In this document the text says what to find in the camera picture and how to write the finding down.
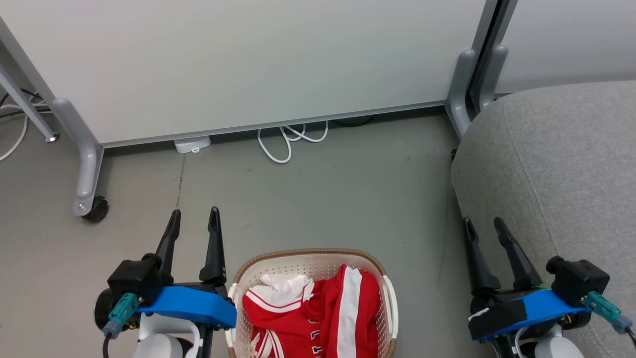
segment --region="teal connector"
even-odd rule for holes
[[[108,315],[109,321],[102,329],[104,335],[110,334],[112,339],[117,338],[123,325],[132,317],[138,307],[139,301],[137,296],[131,293],[124,294]]]
[[[588,295],[585,296],[583,304],[590,311],[608,321],[614,330],[620,334],[625,334],[626,330],[632,326],[632,321],[623,316],[618,307],[614,306],[596,291],[588,293]]]

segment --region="white cable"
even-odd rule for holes
[[[287,145],[287,158],[280,160],[280,159],[276,159],[274,158],[274,156],[272,154],[270,154],[270,152],[267,150],[267,148],[265,148],[265,145],[263,144],[263,140],[261,140],[261,129],[258,130],[258,132],[256,133],[256,138],[258,139],[258,143],[261,145],[261,148],[263,149],[263,151],[265,152],[265,154],[267,154],[267,156],[273,160],[274,162],[278,163],[278,164],[285,164],[287,162],[289,162],[291,160],[291,144],[290,142],[292,141],[298,141],[301,138],[307,141],[310,141],[312,143],[318,143],[318,142],[322,142],[325,137],[327,136],[327,132],[329,131],[329,122],[325,121],[324,123],[324,133],[322,134],[322,137],[320,137],[320,139],[313,139],[313,138],[309,138],[308,136],[305,136],[305,130],[307,129],[307,125],[303,124],[303,130],[302,132],[298,132],[296,129],[293,129],[292,127],[285,125],[285,126],[281,126],[279,127],[280,129],[280,133],[282,133],[282,137],[285,140],[285,144]],[[287,132],[285,132],[285,129],[289,129],[292,133],[294,133],[295,135],[297,135],[297,137],[295,138],[290,138],[287,135]]]
[[[35,98],[35,96],[31,96],[31,98],[29,98],[29,102],[33,101],[33,98]],[[44,101],[40,101],[38,103],[34,103],[33,105],[36,106],[36,107],[38,107],[38,106],[46,106],[46,104],[44,104]],[[4,104],[2,107],[0,107],[0,110],[2,110],[3,108],[17,108],[19,110],[22,109],[22,107],[17,106],[15,104]],[[20,143],[22,143],[22,140],[24,139],[25,134],[27,134],[27,127],[28,126],[29,126],[29,116],[25,115],[24,116],[24,126],[22,127],[22,133],[20,134],[20,137],[15,142],[13,147],[11,149],[9,149],[9,151],[6,152],[2,157],[0,157],[0,162],[5,160],[6,158],[8,158],[9,155],[11,155],[18,148]]]

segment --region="gray floor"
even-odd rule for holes
[[[111,209],[99,224],[71,214],[74,145],[64,133],[47,144],[30,126],[0,162],[0,356],[100,357],[92,309],[112,270],[154,251],[178,205],[173,275],[194,280],[215,205],[229,277],[265,252],[364,250],[396,289],[396,357],[490,357],[466,327],[470,295],[449,180],[457,139],[443,113],[424,114],[334,127],[322,143],[293,143],[292,161],[283,166],[265,157],[254,133],[213,138],[199,154],[181,155],[170,145],[111,153],[100,178]],[[0,124],[0,151],[20,125]],[[280,136],[265,143],[284,156]],[[214,357],[226,356],[222,338],[215,336]],[[111,343],[111,357],[132,356],[136,339],[123,333]]]

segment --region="perforated basket wall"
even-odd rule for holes
[[[366,270],[378,281],[381,300],[380,311],[376,315],[379,357],[392,357],[398,335],[398,312],[391,281],[386,276],[382,265],[373,256],[358,250],[337,248],[273,252],[257,256],[241,267],[229,291],[238,311],[236,329],[226,332],[230,357],[252,357],[249,347],[252,325],[242,307],[242,298],[247,289],[260,283],[261,276],[266,273],[271,275],[299,273],[314,280],[327,280],[338,273],[342,264]]]

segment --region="whiteboard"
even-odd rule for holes
[[[636,80],[636,1],[519,0],[496,93]]]
[[[2,0],[100,143],[443,101],[484,0]]]

